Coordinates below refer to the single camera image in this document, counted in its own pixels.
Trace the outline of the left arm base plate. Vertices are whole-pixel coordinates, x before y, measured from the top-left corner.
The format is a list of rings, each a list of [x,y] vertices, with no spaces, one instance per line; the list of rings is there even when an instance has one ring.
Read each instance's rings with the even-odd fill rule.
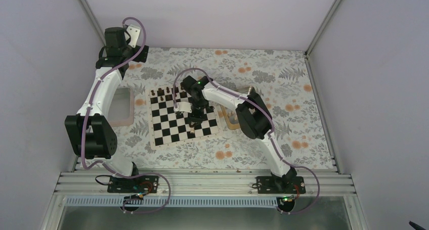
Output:
[[[108,183],[108,193],[146,194],[157,193],[159,177],[155,175],[138,178],[111,177]]]

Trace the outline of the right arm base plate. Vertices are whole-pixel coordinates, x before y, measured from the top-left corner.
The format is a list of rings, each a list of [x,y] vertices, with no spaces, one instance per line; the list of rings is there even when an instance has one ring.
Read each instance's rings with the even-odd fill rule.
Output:
[[[256,182],[251,185],[259,194],[305,194],[304,178],[295,176],[290,180],[284,180],[276,176],[258,176]]]

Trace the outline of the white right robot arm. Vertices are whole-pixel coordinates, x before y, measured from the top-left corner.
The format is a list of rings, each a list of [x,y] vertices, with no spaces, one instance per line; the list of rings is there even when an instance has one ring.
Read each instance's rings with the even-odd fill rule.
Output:
[[[181,88],[191,96],[191,101],[175,103],[175,111],[187,112],[191,127],[202,123],[204,111],[212,109],[210,102],[235,111],[241,131],[259,144],[270,166],[273,183],[268,187],[269,192],[287,193],[294,187],[297,172],[283,161],[284,155],[274,137],[272,116],[258,93],[241,94],[207,76],[200,80],[187,76],[181,82]]]

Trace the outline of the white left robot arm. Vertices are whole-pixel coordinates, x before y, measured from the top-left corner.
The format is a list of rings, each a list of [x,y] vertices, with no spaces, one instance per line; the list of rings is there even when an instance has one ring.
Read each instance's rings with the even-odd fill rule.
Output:
[[[148,47],[137,45],[139,37],[145,35],[142,26],[123,25],[105,30],[106,44],[99,52],[90,92],[76,115],[68,115],[64,122],[72,149],[81,158],[83,168],[101,164],[114,176],[122,177],[120,184],[128,192],[140,187],[141,178],[135,163],[116,151],[117,135],[107,116],[129,63],[147,59]]]

